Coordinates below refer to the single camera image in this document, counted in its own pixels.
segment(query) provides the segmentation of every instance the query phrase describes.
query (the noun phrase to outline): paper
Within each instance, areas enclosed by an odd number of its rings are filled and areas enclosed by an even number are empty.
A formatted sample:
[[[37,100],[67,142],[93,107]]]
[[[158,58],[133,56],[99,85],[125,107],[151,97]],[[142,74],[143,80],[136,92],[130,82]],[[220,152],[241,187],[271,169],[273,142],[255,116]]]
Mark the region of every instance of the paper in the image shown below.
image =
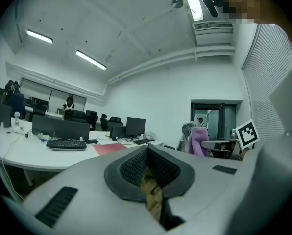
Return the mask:
[[[111,152],[120,151],[126,149],[126,147],[120,143],[113,144],[94,144],[95,151],[101,156]]]

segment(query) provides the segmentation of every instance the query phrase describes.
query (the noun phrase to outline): person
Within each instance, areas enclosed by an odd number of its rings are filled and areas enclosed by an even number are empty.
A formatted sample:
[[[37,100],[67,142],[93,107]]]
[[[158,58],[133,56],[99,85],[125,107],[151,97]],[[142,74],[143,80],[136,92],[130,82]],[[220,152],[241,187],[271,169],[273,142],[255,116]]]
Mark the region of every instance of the person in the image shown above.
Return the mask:
[[[4,87],[4,93],[3,93],[3,96],[2,96],[2,101],[1,101],[1,104],[6,104],[8,99],[11,97],[11,95],[14,93],[14,89],[16,88],[16,90],[18,92],[20,92],[20,85],[18,83],[18,81],[12,81],[12,80],[9,80],[9,82],[5,85]]]
[[[198,117],[198,127],[206,127],[206,125],[204,124],[204,120],[202,117]]]
[[[65,116],[68,115],[69,112],[72,111],[73,109],[74,109],[73,95],[70,94],[63,104],[62,120],[64,120]]]
[[[14,83],[13,93],[10,98],[7,100],[6,105],[12,107],[12,116],[16,112],[20,113],[20,119],[25,119],[26,109],[25,109],[25,99],[24,95],[20,93],[20,85],[18,83]]]
[[[277,4],[282,0],[214,0],[224,13],[237,15],[242,19],[251,19],[257,24],[275,24],[281,27],[292,43],[292,7],[285,8]]]

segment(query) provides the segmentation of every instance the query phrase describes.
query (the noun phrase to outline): black slot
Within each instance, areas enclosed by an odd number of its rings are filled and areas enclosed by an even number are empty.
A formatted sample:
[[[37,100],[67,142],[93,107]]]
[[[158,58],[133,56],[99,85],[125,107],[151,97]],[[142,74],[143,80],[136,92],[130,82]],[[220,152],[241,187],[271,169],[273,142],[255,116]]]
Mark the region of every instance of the black slot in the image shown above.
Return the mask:
[[[62,187],[35,217],[45,225],[53,227],[77,191],[78,189],[73,187]]]
[[[221,166],[221,165],[216,165],[215,167],[213,167],[214,170],[218,170],[224,173],[228,173],[231,175],[234,175],[237,171],[237,169],[234,168],[230,168],[230,167],[225,167],[225,166]]]

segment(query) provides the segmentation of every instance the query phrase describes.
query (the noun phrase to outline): ceiling beam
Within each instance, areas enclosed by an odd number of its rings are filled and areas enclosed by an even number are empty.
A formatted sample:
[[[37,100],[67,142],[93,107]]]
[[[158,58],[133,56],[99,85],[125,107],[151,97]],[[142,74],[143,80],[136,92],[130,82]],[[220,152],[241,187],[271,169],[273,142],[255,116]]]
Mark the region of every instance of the ceiling beam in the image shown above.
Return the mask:
[[[198,58],[198,57],[203,57],[203,56],[221,56],[221,55],[230,56],[230,55],[234,55],[234,52],[235,52],[235,46],[230,46],[230,45],[212,45],[212,46],[203,46],[203,47],[185,49],[185,50],[177,51],[177,52],[170,53],[167,55],[163,55],[161,57],[157,57],[147,62],[136,65],[124,72],[121,72],[117,76],[114,76],[113,78],[109,79],[108,83],[114,83],[118,80],[134,75],[141,71],[145,71],[150,68],[154,68],[154,67],[161,66],[164,64],[173,63],[176,61],[186,60],[190,58]]]

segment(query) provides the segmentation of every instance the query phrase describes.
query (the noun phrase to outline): air vent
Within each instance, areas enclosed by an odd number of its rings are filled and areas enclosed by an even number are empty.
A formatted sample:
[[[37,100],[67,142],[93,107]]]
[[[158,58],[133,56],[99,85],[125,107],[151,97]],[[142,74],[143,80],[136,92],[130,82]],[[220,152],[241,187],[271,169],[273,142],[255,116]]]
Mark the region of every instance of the air vent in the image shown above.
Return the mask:
[[[233,28],[232,23],[229,21],[210,21],[203,23],[194,23],[193,30],[206,30],[206,29],[219,29],[219,28]]]
[[[36,218],[49,227],[53,227],[61,214],[77,193],[77,189],[64,186],[36,215]]]

